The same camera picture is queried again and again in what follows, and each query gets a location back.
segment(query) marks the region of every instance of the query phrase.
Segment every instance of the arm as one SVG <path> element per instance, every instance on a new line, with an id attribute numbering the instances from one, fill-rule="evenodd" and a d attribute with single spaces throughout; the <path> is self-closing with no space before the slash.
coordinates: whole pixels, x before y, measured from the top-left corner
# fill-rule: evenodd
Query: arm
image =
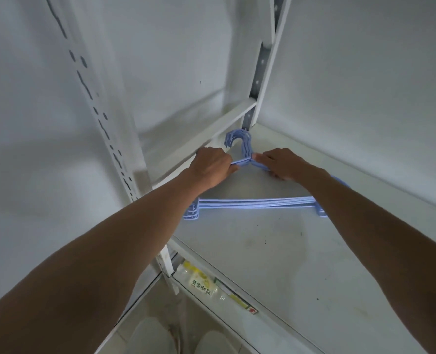
<path id="1" fill-rule="evenodd" d="M 253 157 L 315 197 L 404 325 L 436 354 L 436 243 L 289 149 Z"/>
<path id="2" fill-rule="evenodd" d="M 0 299 L 0 353 L 93 353 L 186 208 L 238 169 L 203 148 L 179 176 L 110 216 Z"/>

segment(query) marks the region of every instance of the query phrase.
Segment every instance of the stack of hangers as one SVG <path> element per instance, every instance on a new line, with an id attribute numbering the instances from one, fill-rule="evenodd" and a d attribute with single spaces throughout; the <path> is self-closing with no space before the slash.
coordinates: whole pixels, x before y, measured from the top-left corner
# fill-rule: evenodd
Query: stack of hangers
<path id="1" fill-rule="evenodd" d="M 252 159 L 252 148 L 250 145 L 251 136 L 247 130 L 236 129 L 228 132 L 225 138 L 225 146 L 231 147 L 234 140 L 242 139 L 241 151 L 243 159 L 233 161 L 232 164 L 238 164 L 239 166 L 244 166 L 251 164 L 262 168 L 263 170 L 268 170 L 265 165 L 262 165 Z M 342 184 L 346 185 L 340 179 L 334 177 Z M 303 208 L 303 207 L 314 207 L 316 212 L 321 217 L 327 217 L 325 211 L 316 202 L 313 196 L 302 196 L 302 197 L 287 197 L 287 198 L 274 198 L 274 199 L 202 199 L 196 198 L 195 201 L 188 207 L 183 218 L 185 220 L 196 220 L 200 214 L 200 209 L 209 208 Z"/>

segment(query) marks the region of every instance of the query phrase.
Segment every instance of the hand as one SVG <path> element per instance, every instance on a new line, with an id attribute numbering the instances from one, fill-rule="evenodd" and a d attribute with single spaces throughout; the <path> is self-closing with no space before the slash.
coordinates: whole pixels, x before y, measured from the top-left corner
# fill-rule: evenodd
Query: hand
<path id="1" fill-rule="evenodd" d="M 231 155 L 226 154 L 221 148 L 200 148 L 187 170 L 203 187 L 202 191 L 206 191 L 239 169 L 238 165 L 231 165 L 232 161 Z"/>
<path id="2" fill-rule="evenodd" d="M 254 153 L 252 158 L 267 166 L 273 176 L 282 180 L 293 180 L 297 183 L 301 183 L 302 178 L 309 170 L 324 171 L 307 163 L 288 148 L 277 148 L 262 154 Z"/>

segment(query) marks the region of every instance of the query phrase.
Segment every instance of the white wall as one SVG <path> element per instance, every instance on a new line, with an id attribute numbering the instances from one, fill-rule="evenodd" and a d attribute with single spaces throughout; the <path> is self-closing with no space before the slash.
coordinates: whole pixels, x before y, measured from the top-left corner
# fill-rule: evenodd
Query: white wall
<path id="1" fill-rule="evenodd" d="M 436 0 L 293 0 L 259 122 L 436 204 Z"/>
<path id="2" fill-rule="evenodd" d="M 0 297 L 127 203 L 45 0 L 0 0 Z"/>

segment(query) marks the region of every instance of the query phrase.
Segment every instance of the floor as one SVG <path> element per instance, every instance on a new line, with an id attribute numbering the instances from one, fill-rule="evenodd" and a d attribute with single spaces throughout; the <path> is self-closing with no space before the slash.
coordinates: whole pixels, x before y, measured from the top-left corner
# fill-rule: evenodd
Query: floor
<path id="1" fill-rule="evenodd" d="M 192 354 L 200 339 L 210 330 L 223 333 L 239 354 L 250 354 L 238 339 L 185 294 L 175 295 L 164 278 L 160 278 L 131 309 L 97 354 L 123 354 L 134 329 L 145 317 L 156 317 L 165 329 L 180 337 L 181 354 Z"/>

